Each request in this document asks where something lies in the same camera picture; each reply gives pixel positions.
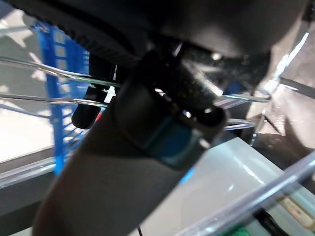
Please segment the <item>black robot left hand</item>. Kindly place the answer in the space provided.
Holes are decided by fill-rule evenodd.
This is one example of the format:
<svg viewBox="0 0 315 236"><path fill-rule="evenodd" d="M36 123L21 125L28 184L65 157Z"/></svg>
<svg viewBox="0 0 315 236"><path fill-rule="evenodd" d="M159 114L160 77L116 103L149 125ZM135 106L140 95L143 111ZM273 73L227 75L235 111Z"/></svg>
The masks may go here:
<svg viewBox="0 0 315 236"><path fill-rule="evenodd" d="M214 101L254 90L308 0L12 0L117 66L117 97L56 179L35 236L126 236L223 131Z"/></svg>

